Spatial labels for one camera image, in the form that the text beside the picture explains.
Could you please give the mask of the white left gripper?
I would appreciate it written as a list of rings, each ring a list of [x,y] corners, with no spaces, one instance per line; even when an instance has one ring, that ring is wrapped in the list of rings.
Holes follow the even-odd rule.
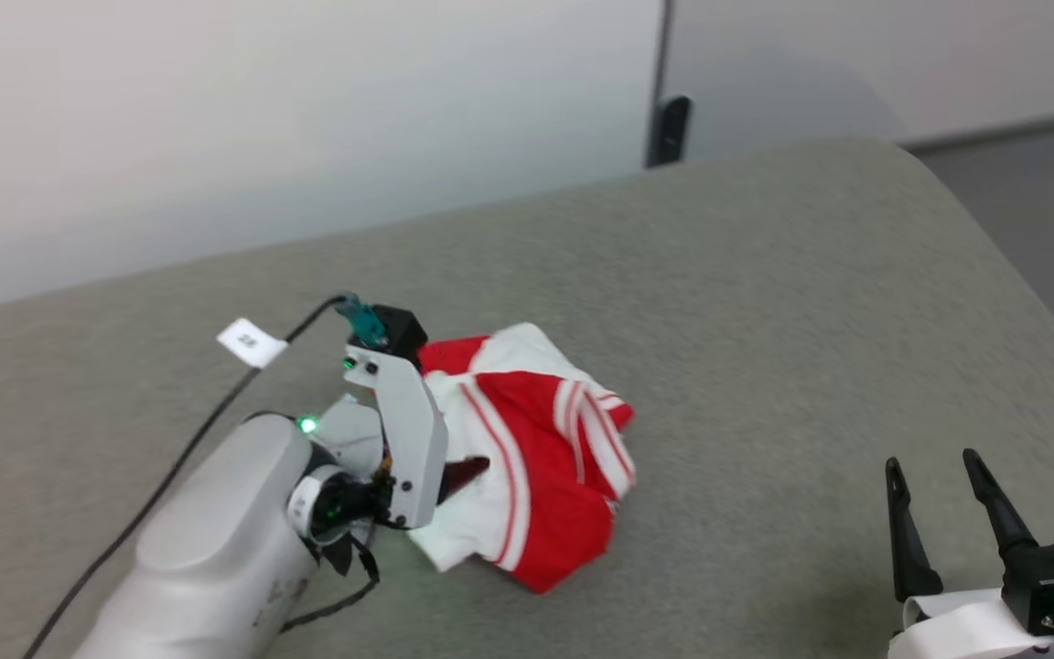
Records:
[[[351,343],[346,356],[355,362],[346,380],[375,394],[392,459],[393,495],[385,522],[403,530],[423,528],[434,518],[438,498],[444,503],[485,474],[489,458],[468,456],[446,463],[448,429],[412,362]]]

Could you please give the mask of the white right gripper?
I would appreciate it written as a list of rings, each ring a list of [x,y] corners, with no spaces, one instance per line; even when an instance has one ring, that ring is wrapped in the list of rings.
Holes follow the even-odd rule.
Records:
[[[1038,541],[998,480],[973,448],[962,453],[972,492],[983,507],[1003,563],[1012,553],[1037,549]],[[886,474],[892,587],[902,605],[902,631],[889,642],[890,658],[1054,658],[1054,635],[1032,635],[1001,600],[1000,589],[942,593],[910,511],[911,492],[895,456]]]

